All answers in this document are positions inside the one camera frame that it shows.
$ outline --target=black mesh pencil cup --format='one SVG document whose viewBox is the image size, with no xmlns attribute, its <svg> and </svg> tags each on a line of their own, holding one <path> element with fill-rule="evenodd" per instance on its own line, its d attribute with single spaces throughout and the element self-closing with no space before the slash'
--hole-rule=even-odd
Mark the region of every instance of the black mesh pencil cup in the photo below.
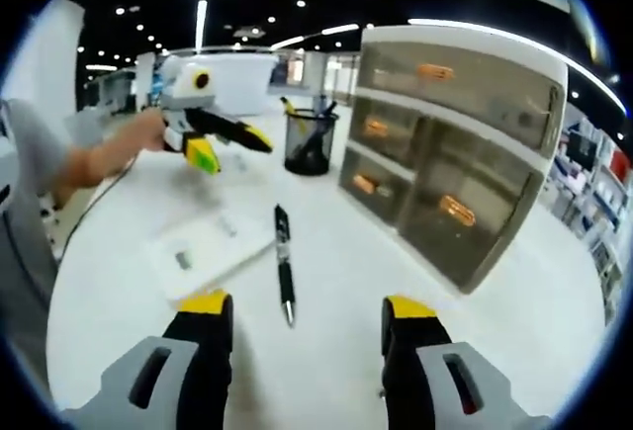
<svg viewBox="0 0 633 430">
<path fill-rule="evenodd" d="M 286 114 L 286 169 L 303 176 L 327 173 L 337 120 L 336 114 L 317 116 L 310 109 Z"/>
</svg>

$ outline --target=black cable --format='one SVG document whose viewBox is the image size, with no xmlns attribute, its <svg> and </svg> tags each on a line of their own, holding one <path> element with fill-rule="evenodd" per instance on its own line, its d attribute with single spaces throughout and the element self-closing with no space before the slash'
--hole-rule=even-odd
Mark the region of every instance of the black cable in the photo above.
<svg viewBox="0 0 633 430">
<path fill-rule="evenodd" d="M 92 209 L 95 207 L 95 205 L 97 203 L 99 203 L 104 196 L 106 196 L 106 193 L 108 193 L 110 190 L 112 190 L 116 184 L 118 184 L 121 180 L 123 180 L 125 178 L 125 176 L 130 173 L 130 170 L 132 170 L 132 167 L 134 166 L 134 164 L 136 163 L 136 161 L 138 160 L 138 155 L 135 156 L 133 158 L 133 160 L 130 162 L 130 164 L 126 167 L 126 169 L 117 177 L 117 179 L 115 179 L 110 186 L 108 186 L 108 188 L 106 188 L 91 204 L 90 206 L 86 209 L 86 211 L 83 212 L 83 214 L 79 217 L 79 220 L 77 221 L 77 223 L 72 227 L 72 229 L 70 230 L 70 233 L 68 234 L 68 238 L 66 239 L 66 243 L 63 246 L 63 250 L 61 252 L 61 257 L 59 258 L 59 264 L 58 267 L 61 268 L 61 263 L 63 262 L 63 258 L 66 255 L 66 250 L 68 250 L 68 244 L 70 244 L 70 240 L 72 239 L 72 236 L 74 235 L 74 233 L 77 231 L 77 228 L 79 227 L 79 224 L 81 224 L 81 222 L 83 221 L 83 219 L 86 217 L 86 215 L 88 213 L 90 213 L 92 211 Z"/>
</svg>

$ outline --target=plastic drawer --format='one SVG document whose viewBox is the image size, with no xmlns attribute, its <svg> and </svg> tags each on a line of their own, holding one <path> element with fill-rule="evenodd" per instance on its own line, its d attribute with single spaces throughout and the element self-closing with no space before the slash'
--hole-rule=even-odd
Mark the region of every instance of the plastic drawer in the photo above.
<svg viewBox="0 0 633 430">
<path fill-rule="evenodd" d="M 366 43 L 358 86 L 453 109 L 545 156 L 556 148 L 564 90 L 500 57 L 425 43 Z"/>
<path fill-rule="evenodd" d="M 417 111 L 357 98 L 349 131 L 351 139 L 412 169 L 419 154 L 426 118 Z"/>
<path fill-rule="evenodd" d="M 518 232 L 540 183 L 497 145 L 438 123 L 399 232 L 462 292 L 489 272 Z"/>
<path fill-rule="evenodd" d="M 411 183 L 347 148 L 340 186 L 385 223 L 393 225 Z"/>
</svg>

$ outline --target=pen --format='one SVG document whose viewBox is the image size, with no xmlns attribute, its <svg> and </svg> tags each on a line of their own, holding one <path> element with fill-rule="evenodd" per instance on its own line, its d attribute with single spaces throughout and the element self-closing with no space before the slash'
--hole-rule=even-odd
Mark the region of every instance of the pen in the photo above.
<svg viewBox="0 0 633 430">
<path fill-rule="evenodd" d="M 275 232 L 281 306 L 286 321 L 292 328 L 295 324 L 295 289 L 288 247 L 290 244 L 290 225 L 288 224 L 288 215 L 279 205 L 275 207 Z"/>
</svg>

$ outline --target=paper sheet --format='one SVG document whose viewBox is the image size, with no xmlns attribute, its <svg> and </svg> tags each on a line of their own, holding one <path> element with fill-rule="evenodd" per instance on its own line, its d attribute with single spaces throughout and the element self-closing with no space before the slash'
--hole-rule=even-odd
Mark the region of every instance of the paper sheet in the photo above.
<svg viewBox="0 0 633 430">
<path fill-rule="evenodd" d="M 272 222 L 223 206 L 152 237 L 146 254 L 167 299 L 181 301 L 216 286 L 273 242 Z"/>
</svg>

